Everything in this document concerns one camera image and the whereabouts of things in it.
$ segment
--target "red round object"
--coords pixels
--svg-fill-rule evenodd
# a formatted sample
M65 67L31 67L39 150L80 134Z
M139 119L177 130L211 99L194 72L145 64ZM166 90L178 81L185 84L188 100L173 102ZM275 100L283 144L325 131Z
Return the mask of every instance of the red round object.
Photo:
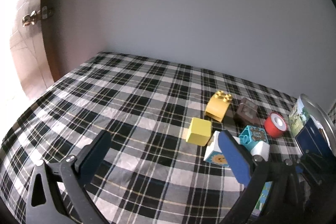
M283 130L279 129L273 122L271 115L275 114L278 116L278 118L280 118L280 120L282 120L282 122L284 123L285 127L283 128ZM272 112L266 119L265 123L265 130L267 132L268 135L270 135L272 138L278 138L280 137L286 130L287 130L287 125L285 123L285 120L283 119L283 117L275 112Z

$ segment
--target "yellow block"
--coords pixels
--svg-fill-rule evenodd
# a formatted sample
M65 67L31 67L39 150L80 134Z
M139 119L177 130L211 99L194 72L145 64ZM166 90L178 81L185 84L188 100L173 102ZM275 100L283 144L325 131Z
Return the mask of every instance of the yellow block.
M211 137L211 122L200 118L192 118L186 142L205 146Z
M224 91L218 90L209 100L205 108L205 115L222 122L231 101L231 94L225 94Z

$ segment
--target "white center of tape roll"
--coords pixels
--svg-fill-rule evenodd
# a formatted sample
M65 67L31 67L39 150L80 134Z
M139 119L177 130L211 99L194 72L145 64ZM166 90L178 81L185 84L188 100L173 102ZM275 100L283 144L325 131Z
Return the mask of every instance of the white center of tape roll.
M283 120L283 118L281 116L279 116L276 113L272 113L271 114L271 120L278 129L280 129L281 131L286 130L285 121Z

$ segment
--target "red cylinder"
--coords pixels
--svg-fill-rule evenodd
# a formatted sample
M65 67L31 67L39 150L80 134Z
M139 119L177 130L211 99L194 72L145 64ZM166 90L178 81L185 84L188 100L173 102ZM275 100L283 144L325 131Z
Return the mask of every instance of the red cylinder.
M286 130L287 125L283 117L275 112L272 112L266 119L265 130L272 138L280 137Z

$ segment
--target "bed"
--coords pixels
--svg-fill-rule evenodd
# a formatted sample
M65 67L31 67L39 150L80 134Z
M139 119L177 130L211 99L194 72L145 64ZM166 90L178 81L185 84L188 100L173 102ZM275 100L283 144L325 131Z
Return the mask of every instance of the bed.
M56 82L5 136L1 150L0 196L25 223L30 175L39 159L59 162L76 155L101 131L112 144L86 190L111 223L217 223L243 186L229 168L203 161L205 147L183 139L192 117L204 117L221 89L233 101L212 131L243 130L233 114L242 97L258 104L263 123L272 111L285 119L296 99L230 75L147 57L101 52ZM271 139L270 159L297 160L289 132ZM64 186L64 203L80 223Z

